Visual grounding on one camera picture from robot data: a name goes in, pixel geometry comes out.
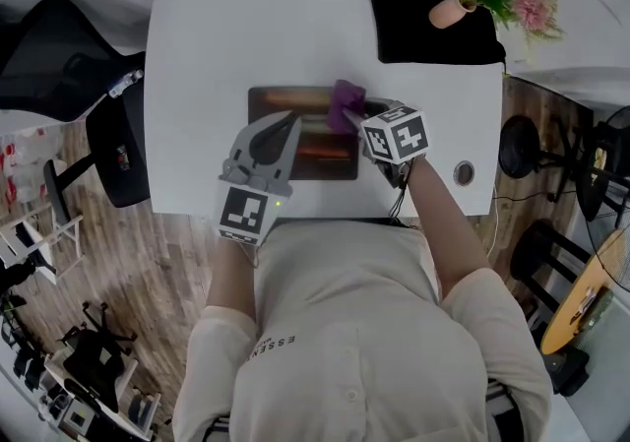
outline wooden floor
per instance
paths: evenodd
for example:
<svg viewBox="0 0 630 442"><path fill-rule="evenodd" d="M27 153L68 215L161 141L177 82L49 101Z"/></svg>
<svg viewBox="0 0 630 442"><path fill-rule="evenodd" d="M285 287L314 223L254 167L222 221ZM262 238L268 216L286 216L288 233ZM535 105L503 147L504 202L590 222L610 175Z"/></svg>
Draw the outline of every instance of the wooden floor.
<svg viewBox="0 0 630 442"><path fill-rule="evenodd" d="M503 121L517 113L532 118L543 147L557 153L561 153L560 142L550 115L559 114L568 126L589 121L588 110L575 103L506 79ZM65 126L64 136L64 160L74 162L88 152L84 124ZM497 171L497 195L520 199L553 190L558 175L558 169L551 169L517 181ZM214 244L210 223L204 218L154 214L150 202L114 209L93 168L65 195L71 212L85 217L82 234L87 258L59 286L35 276L17 287L15 292L29 303L19 315L42 338L44 346L54 350L55 340L84 320L81 308L85 300L93 302L96 310L102 301L107 302L111 327L118 333L135 332L139 336L134 345L140 361L135 384L143 391L162 393L157 419L164 421L172 414L184 375L188 336L208 292ZM548 203L544 195L523 202L494 202L499 224L490 258L515 296L527 303L527 292L509 276L512 249L520 234L539 218L551 219L564 231L575 195L564 195L556 205ZM489 250L495 236L494 207L487 217L471 221ZM170 440L170 428L165 428L162 436Z"/></svg>

